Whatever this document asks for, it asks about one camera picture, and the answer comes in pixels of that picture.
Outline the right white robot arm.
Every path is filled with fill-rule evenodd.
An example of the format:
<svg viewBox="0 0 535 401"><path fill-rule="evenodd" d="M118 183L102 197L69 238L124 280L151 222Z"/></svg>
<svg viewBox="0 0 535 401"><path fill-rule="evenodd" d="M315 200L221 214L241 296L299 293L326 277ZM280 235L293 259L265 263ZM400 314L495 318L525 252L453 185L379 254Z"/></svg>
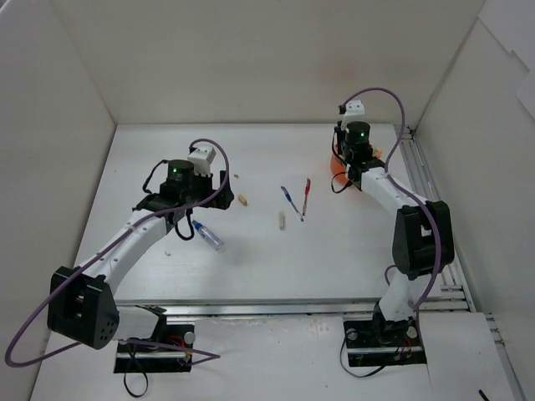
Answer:
<svg viewBox="0 0 535 401"><path fill-rule="evenodd" d="M370 125L364 121L334 126L333 157L344 167L341 190L354 187L373 197L395 217L392 259L395 273L374 307L369 332L382 345L402 336L424 303L444 266L455 256L449 206L408 189L374 154Z"/></svg>

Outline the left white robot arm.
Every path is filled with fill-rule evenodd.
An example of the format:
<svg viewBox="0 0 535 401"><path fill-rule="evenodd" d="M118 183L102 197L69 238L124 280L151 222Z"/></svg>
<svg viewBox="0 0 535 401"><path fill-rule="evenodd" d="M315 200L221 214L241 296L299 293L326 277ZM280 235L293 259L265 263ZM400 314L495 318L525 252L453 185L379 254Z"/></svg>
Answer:
<svg viewBox="0 0 535 401"><path fill-rule="evenodd" d="M137 261L194 208L226 210L233 200L227 170L221 171L220 185L213 188L213 175L196 172L196 162L169 160L166 165L160 189L145 193L126 225L103 249L80 266L62 266L53 274L47 316L51 331L93 349L130 339L151 351L164 346L163 311L117 307L115 293Z"/></svg>

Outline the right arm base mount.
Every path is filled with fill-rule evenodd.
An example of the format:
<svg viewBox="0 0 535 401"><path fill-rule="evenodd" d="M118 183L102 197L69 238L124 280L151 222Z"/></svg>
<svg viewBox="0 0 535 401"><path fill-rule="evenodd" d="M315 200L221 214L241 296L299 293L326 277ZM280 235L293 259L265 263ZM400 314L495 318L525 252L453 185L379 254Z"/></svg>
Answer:
<svg viewBox="0 0 535 401"><path fill-rule="evenodd" d="M381 335L371 320L345 320L342 358L351 368L427 364L413 319L401 322L394 331Z"/></svg>

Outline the red gel pen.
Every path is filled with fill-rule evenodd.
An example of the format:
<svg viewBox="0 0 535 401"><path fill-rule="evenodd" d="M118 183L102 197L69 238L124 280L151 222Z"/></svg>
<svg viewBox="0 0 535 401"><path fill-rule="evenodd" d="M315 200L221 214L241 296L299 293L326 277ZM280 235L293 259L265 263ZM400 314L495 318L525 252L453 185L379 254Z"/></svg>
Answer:
<svg viewBox="0 0 535 401"><path fill-rule="evenodd" d="M303 207L302 207L303 217L306 216L306 210L308 206L308 195L309 195L310 189L311 189L311 180L307 178L305 186L304 186L304 195L303 195Z"/></svg>

